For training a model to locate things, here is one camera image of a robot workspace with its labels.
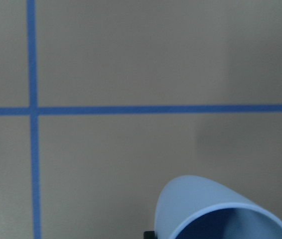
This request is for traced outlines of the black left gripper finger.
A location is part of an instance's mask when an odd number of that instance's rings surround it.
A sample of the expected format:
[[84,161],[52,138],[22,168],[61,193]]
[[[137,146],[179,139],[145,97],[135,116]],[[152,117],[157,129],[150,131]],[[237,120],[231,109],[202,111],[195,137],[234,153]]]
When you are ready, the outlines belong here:
[[155,231],[145,231],[143,233],[143,239],[156,239]]

